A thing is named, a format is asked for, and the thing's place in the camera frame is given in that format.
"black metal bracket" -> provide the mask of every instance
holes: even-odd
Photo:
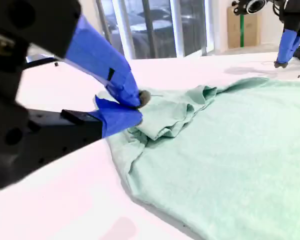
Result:
[[[29,109],[24,129],[12,128],[2,141],[0,189],[101,138],[102,122],[87,112]]]

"green cloth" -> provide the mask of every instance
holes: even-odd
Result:
[[[148,90],[142,125],[108,138],[133,197],[205,240],[300,240],[300,82]]]

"black cable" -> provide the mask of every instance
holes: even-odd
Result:
[[[49,63],[53,63],[53,62],[57,62],[59,61],[58,59],[54,58],[54,57],[46,57],[40,60],[36,60],[36,61],[31,61],[31,62],[26,62],[23,66],[23,69],[29,69],[29,68],[34,68],[43,64],[49,64]]]
[[[277,15],[278,17],[280,17],[280,8],[277,5],[275,5],[275,3],[273,3],[273,5],[272,5],[272,10],[273,10],[273,12],[274,12],[275,15]]]

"cardboard box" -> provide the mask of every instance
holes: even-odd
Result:
[[[260,14],[248,14],[236,16],[234,8],[227,9],[228,48],[253,47],[261,42],[261,18]]]

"wall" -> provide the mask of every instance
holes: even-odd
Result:
[[[89,23],[101,34],[103,34],[102,25],[100,23],[98,7],[95,0],[79,0],[81,11],[85,15]]]
[[[227,8],[232,0],[212,1],[212,20],[214,49],[216,53],[222,53],[228,49]],[[272,11],[272,3],[260,12],[261,14],[261,44],[278,46],[280,43],[283,24]]]

